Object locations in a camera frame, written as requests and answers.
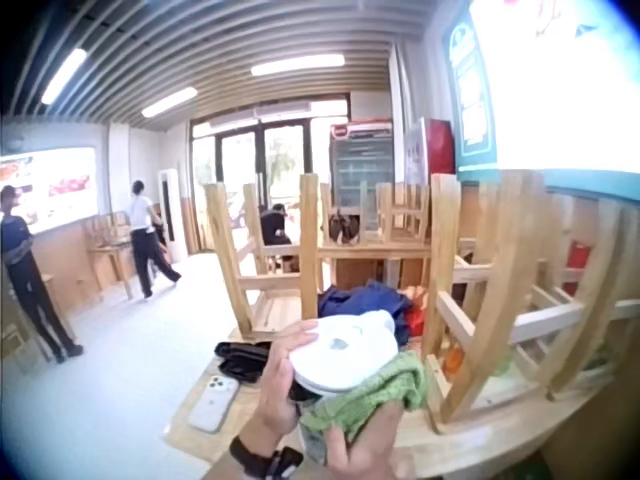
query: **white plastic lid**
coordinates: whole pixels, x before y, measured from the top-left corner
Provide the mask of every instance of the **white plastic lid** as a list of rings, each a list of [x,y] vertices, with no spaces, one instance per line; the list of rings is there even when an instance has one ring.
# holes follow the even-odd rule
[[[295,378],[322,396],[347,392],[398,353],[393,318],[379,310],[318,319],[318,338],[289,356]]]

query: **black pants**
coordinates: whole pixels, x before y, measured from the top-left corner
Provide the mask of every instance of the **black pants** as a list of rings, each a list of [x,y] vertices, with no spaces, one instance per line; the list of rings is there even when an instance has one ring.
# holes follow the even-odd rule
[[[269,238],[262,237],[262,240],[264,241],[264,244],[267,247],[269,245],[292,245],[293,244],[293,242],[287,236],[286,233],[283,233],[282,235],[273,235],[272,237],[269,237]],[[290,262],[291,260],[293,260],[293,257],[291,255],[284,255],[282,257],[282,260],[285,262]]]
[[[164,259],[156,232],[147,233],[143,229],[134,230],[131,232],[131,241],[133,243],[133,259],[136,262],[136,271],[138,272],[142,293],[145,297],[151,296],[151,281],[149,280],[149,270],[147,269],[149,259],[153,260],[158,270],[169,280],[172,282],[180,280],[182,275],[171,268],[171,265]]]
[[[49,292],[47,287],[42,281],[40,270],[36,264],[33,254],[31,252],[20,260],[16,265],[12,265],[7,268],[9,272],[9,278],[13,284],[13,290],[16,292],[16,297],[20,306],[29,316],[33,325],[36,327],[38,334],[47,342],[49,348],[54,355],[60,354],[60,345],[49,333],[49,330],[42,323],[42,317],[40,316],[40,310],[44,313],[49,325],[53,328],[58,341],[61,345],[68,350],[72,347],[73,340],[67,335],[67,331],[60,323],[60,319],[56,314],[51,298],[49,298]]]

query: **hand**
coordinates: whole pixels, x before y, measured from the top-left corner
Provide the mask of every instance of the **hand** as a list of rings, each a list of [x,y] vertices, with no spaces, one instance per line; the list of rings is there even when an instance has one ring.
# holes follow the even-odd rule
[[[317,335],[308,331],[317,324],[316,320],[304,320],[290,325],[271,345],[260,381],[260,401],[240,432],[244,446],[257,455],[270,457],[282,437],[292,432],[298,423],[296,407],[288,398],[293,384],[289,353],[316,339]]]
[[[399,401],[378,408],[349,451],[340,428],[332,426],[325,432],[327,467],[337,480],[396,478],[389,465],[389,457],[403,411]]]

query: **man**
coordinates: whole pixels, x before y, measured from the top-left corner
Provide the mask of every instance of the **man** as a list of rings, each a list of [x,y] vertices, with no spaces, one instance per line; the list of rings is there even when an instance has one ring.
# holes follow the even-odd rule
[[[144,298],[149,298],[153,294],[151,291],[151,280],[147,264],[153,260],[158,270],[173,283],[177,283],[182,277],[165,260],[160,250],[160,242],[156,235],[156,230],[152,222],[162,224],[162,220],[153,211],[153,202],[144,195],[144,183],[141,180],[133,182],[131,193],[133,200],[129,207],[129,223],[131,224],[131,242],[133,244],[133,259],[136,264],[136,271],[140,279],[140,286]]]
[[[62,363],[65,360],[62,348],[67,352],[68,357],[82,355],[84,349],[81,345],[74,344],[73,340],[69,338],[53,308],[47,287],[42,281],[40,270],[38,270],[38,265],[31,253],[33,236],[22,217],[11,215],[16,200],[16,189],[11,185],[5,186],[0,191],[0,204],[4,213],[0,224],[2,261],[7,267],[7,273],[20,306],[33,322],[38,334],[49,345],[56,361]],[[56,342],[43,324],[38,307],[44,313],[61,345]]]
[[[270,210],[262,212],[260,226],[265,245],[291,245],[291,239],[284,232],[286,215],[287,212],[281,203],[276,203]]]

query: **tv screen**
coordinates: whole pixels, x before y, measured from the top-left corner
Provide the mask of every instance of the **tv screen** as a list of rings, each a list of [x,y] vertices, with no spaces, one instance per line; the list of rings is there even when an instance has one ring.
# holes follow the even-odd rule
[[[63,148],[0,157],[0,188],[18,192],[13,214],[38,233],[98,213],[93,148]]]

